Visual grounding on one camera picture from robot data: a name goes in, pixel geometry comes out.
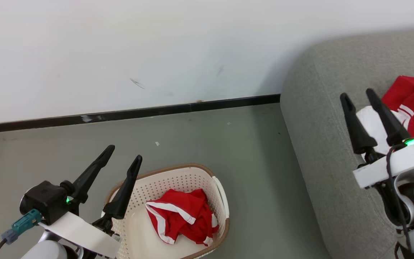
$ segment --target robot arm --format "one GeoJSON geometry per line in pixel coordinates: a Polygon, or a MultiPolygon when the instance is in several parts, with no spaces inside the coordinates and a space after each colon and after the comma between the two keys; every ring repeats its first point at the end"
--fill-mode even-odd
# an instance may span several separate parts
{"type": "Polygon", "coordinates": [[[79,217],[79,204],[87,201],[87,192],[114,149],[115,146],[108,146],[74,183],[63,181],[57,186],[44,181],[28,190],[20,202],[20,212],[25,216],[3,234],[3,241],[11,244],[27,229],[40,225],[45,229],[44,234],[22,259],[94,259],[97,255],[115,258],[120,237],[112,231],[112,219],[125,216],[142,157],[135,158],[122,187],[105,205],[101,218],[90,224],[79,217]],[[60,244],[62,239],[77,249],[60,244]]]}
{"type": "Polygon", "coordinates": [[[346,125],[355,154],[365,153],[365,164],[354,170],[359,187],[373,187],[383,199],[386,216],[400,233],[396,252],[414,259],[414,139],[375,92],[367,90],[370,104],[378,112],[392,147],[387,155],[377,153],[375,139],[368,135],[355,115],[355,106],[346,93],[340,96],[346,125]]]}

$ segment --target basket handle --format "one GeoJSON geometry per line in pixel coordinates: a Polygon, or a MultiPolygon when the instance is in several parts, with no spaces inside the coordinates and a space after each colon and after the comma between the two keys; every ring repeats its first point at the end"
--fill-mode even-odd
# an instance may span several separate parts
{"type": "Polygon", "coordinates": [[[228,206],[228,199],[226,198],[225,189],[221,185],[220,180],[217,177],[212,177],[213,182],[217,186],[218,191],[220,192],[221,201],[223,202],[223,209],[225,210],[226,218],[230,217],[230,207],[228,206]]]}

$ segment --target gray sofa armrest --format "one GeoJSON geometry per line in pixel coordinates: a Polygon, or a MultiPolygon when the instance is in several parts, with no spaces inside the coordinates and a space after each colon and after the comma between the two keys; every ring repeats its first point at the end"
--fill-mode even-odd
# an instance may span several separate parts
{"type": "Polygon", "coordinates": [[[382,96],[397,76],[414,76],[414,31],[355,36],[312,47],[294,64],[281,109],[325,245],[334,259],[394,258],[395,230],[375,190],[362,190],[340,105],[358,109],[367,87],[382,96]]]}

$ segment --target white plastic basket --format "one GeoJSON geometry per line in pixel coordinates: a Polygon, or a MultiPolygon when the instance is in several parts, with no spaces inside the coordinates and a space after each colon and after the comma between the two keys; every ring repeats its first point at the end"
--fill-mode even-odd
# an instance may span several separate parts
{"type": "MultiPolygon", "coordinates": [[[[122,182],[107,197],[109,202],[122,182]]],[[[113,231],[122,238],[117,259],[196,259],[210,254],[220,246],[230,227],[228,200],[220,181],[207,167],[185,164],[140,175],[137,178],[124,219],[113,219],[113,231]],[[196,244],[180,235],[174,245],[164,243],[151,224],[145,202],[156,200],[169,189],[192,192],[203,189],[210,209],[217,216],[219,229],[212,245],[196,244]]]]}

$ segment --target white wall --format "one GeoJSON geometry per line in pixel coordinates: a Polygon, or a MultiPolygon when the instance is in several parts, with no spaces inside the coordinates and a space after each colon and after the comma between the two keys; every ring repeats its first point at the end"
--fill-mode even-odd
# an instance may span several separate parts
{"type": "Polygon", "coordinates": [[[412,0],[0,0],[0,122],[276,94],[314,42],[405,27],[412,0]]]}

